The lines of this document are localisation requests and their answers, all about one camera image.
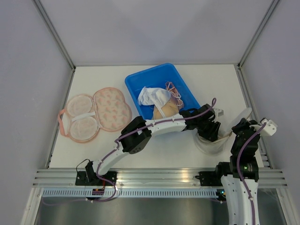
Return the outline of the white mesh laundry bag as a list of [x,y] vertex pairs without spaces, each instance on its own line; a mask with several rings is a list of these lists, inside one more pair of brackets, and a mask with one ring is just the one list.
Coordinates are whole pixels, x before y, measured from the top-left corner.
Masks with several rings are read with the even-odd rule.
[[205,154],[217,155],[225,149],[225,144],[232,135],[232,127],[236,126],[241,119],[248,119],[252,112],[252,108],[248,107],[244,109],[235,119],[233,119],[228,125],[223,126],[219,121],[220,125],[216,131],[206,134],[207,138],[200,136],[197,132],[194,137],[196,147]]

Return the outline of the white satin bra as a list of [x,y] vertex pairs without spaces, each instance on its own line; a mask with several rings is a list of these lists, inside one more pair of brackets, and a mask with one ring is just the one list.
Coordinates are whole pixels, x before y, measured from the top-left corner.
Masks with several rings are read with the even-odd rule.
[[156,105],[160,108],[170,99],[170,95],[170,92],[163,88],[143,87],[137,101],[139,105]]

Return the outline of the floral mesh laundry bag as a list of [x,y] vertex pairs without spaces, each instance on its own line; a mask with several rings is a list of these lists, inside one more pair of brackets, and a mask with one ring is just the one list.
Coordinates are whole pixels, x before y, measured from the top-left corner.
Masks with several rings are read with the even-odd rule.
[[90,142],[100,130],[122,130],[131,119],[132,111],[123,93],[113,87],[100,89],[93,96],[76,95],[58,114],[60,134],[77,143]]

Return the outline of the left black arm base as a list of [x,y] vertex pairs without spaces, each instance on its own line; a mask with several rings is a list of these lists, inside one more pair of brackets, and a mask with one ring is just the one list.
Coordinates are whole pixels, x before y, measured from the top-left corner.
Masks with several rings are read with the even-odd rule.
[[79,171],[76,175],[76,186],[113,186],[116,184],[117,172],[108,172],[99,179],[96,174],[92,178],[88,178],[85,171]]

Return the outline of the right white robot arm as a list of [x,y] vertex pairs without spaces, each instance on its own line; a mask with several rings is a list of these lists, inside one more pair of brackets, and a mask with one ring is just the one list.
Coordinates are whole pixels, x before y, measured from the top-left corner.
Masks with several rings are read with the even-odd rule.
[[232,127],[236,135],[229,162],[216,166],[214,180],[222,185],[231,225],[258,225],[258,180],[259,167],[255,157],[262,136],[272,136],[277,124],[267,118],[260,122],[241,119]]

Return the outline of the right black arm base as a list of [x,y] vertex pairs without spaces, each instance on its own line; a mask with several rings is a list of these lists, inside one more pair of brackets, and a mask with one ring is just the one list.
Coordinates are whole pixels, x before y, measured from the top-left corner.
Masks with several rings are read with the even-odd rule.
[[199,172],[196,179],[199,180],[201,187],[222,187],[221,176],[215,171]]

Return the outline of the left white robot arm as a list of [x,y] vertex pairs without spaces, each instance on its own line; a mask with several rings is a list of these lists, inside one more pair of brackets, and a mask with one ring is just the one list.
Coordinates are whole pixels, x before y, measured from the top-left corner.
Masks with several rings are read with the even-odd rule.
[[217,117],[218,112],[209,104],[199,109],[182,110],[174,116],[157,120],[145,120],[138,116],[122,130],[120,137],[115,140],[117,146],[111,152],[100,160],[86,160],[84,170],[76,172],[75,185],[114,186],[116,173],[109,170],[125,156],[142,151],[149,140],[157,135],[195,129],[200,137],[214,142],[218,139],[221,126]]

